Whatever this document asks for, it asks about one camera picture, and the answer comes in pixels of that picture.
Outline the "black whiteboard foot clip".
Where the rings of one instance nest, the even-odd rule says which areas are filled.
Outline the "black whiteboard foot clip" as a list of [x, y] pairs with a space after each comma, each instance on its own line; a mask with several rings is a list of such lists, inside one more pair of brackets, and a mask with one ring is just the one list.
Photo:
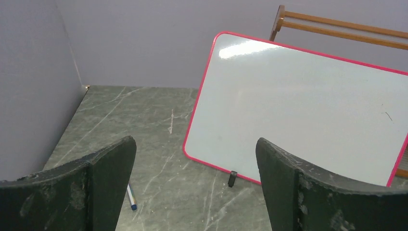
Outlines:
[[235, 184], [235, 180], [237, 178], [237, 172], [236, 171], [231, 171], [229, 174], [229, 179], [228, 179], [228, 186], [232, 188]]

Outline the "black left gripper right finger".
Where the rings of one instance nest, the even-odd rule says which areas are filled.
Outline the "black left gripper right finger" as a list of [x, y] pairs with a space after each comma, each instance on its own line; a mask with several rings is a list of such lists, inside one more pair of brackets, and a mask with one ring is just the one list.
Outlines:
[[350, 179], [265, 138], [255, 148], [274, 231], [405, 231], [408, 192]]

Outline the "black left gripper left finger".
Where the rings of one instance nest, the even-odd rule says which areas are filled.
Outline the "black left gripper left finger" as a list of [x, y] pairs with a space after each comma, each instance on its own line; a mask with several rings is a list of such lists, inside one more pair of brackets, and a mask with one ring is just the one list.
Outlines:
[[126, 136], [58, 167], [2, 181], [1, 230], [115, 230], [136, 151]]

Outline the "orange wooden shelf rack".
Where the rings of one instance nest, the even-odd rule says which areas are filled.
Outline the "orange wooden shelf rack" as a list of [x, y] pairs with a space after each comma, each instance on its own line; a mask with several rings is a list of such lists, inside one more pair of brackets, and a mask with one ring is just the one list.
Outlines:
[[281, 4], [278, 7], [268, 40], [274, 41], [283, 27], [393, 49], [405, 51], [408, 49], [407, 43], [385, 39], [385, 37], [390, 37], [407, 40], [407, 32], [320, 17], [301, 11], [288, 11]]

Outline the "white blue whiteboard marker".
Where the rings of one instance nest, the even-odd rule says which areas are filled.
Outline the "white blue whiteboard marker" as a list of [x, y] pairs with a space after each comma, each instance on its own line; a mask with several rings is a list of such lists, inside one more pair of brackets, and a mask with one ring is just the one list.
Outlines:
[[132, 190], [132, 187], [131, 187], [130, 183], [128, 183], [128, 185], [127, 185], [127, 196], [128, 196], [127, 198], [129, 200], [131, 210], [136, 211], [138, 209], [137, 202], [135, 200], [134, 192]]

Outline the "pink framed whiteboard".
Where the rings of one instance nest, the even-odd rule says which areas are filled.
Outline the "pink framed whiteboard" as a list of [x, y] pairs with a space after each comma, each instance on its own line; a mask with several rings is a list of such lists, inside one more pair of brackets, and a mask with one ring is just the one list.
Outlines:
[[333, 173], [390, 186], [408, 144], [408, 74], [220, 32], [183, 152], [259, 183], [260, 138]]

